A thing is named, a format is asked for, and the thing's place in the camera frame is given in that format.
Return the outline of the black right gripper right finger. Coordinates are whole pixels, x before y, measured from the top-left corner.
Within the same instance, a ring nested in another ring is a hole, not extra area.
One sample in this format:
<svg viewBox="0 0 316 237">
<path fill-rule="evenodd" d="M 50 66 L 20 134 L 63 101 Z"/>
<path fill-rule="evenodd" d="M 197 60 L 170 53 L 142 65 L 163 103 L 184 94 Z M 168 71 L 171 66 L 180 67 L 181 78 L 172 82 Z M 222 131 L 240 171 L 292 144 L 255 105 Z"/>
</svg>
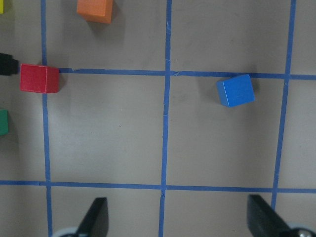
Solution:
<svg viewBox="0 0 316 237">
<path fill-rule="evenodd" d="M 295 237 L 290 228 L 260 195 L 247 198 L 247 226 L 253 237 Z"/>
</svg>

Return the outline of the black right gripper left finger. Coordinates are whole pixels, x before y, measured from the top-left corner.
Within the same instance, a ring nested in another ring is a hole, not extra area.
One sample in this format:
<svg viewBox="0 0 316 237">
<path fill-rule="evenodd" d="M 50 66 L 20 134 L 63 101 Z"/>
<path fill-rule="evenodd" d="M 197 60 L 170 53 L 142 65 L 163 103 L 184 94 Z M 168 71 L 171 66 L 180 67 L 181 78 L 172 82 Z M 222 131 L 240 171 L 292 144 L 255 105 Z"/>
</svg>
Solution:
<svg viewBox="0 0 316 237">
<path fill-rule="evenodd" d="M 75 232 L 76 237 L 106 237 L 109 230 L 106 197 L 96 198 Z"/>
</svg>

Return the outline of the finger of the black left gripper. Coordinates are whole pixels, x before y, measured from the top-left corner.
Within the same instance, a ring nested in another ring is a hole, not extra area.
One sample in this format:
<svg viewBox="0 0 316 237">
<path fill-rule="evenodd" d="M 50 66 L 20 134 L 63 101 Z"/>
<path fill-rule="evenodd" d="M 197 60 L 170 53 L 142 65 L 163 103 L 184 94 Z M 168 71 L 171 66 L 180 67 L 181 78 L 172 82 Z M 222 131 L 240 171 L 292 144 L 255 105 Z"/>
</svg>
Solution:
<svg viewBox="0 0 316 237">
<path fill-rule="evenodd" d="M 0 75 L 10 76 L 18 74 L 19 61 L 14 59 L 12 55 L 0 53 Z"/>
</svg>

